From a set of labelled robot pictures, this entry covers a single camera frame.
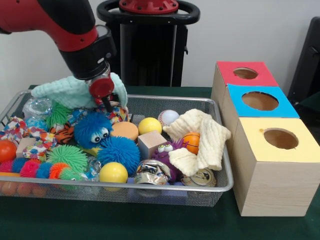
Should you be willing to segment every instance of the white wall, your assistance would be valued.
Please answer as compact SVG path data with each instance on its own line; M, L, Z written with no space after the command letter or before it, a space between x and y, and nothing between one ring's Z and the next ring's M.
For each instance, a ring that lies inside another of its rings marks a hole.
M95 9L101 0L89 0ZM201 10L190 25L183 86L210 87L216 61L264 61L288 91L319 0L189 0ZM71 73L43 32L0 34L0 111L18 91Z

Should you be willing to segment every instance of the yellow ball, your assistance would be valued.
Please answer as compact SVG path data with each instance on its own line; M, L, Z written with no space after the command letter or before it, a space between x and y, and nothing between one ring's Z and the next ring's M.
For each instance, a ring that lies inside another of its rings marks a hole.
M139 123L138 130L140 135L146 134L155 130L161 134L162 126L157 119L153 117L147 117Z
M99 181L107 183L126 183L128 180L127 169L118 162L109 162L104 165L99 173Z

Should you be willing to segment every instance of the red box lid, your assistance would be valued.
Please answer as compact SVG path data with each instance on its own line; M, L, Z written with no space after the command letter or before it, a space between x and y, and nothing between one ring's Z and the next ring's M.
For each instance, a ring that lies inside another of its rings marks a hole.
M278 86L262 61L218 61L217 65L226 86Z

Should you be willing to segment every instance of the stacked wooden boxes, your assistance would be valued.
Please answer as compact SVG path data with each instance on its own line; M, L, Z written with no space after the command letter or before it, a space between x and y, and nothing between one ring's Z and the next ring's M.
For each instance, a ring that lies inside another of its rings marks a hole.
M320 147L263 62L218 62L212 99L241 216L304 216L320 183Z

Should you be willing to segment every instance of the metal basket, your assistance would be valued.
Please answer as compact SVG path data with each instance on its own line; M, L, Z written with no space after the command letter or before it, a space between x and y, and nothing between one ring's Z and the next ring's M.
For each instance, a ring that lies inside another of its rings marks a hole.
M0 114L0 121L3 126L8 123L9 117L12 115L22 117L22 108L30 97L30 91L22 91L10 101ZM157 118L159 113L165 109L175 110L179 114L183 114L190 109L199 109L212 115L213 119L221 124L219 108L211 99L146 95L129 95L128 98L128 109L133 114L134 124L139 123L141 120L139 117L135 117L137 115ZM27 183L30 184L33 190L36 188L45 188L47 190L45 194L41 191L29 194L28 197L34 198L213 207L223 192L230 190L234 183L227 147L224 148L223 152L222 170L214 171L213 173L216 178L215 187L107 183L4 176L0 176L0 181L11 182L13 186Z

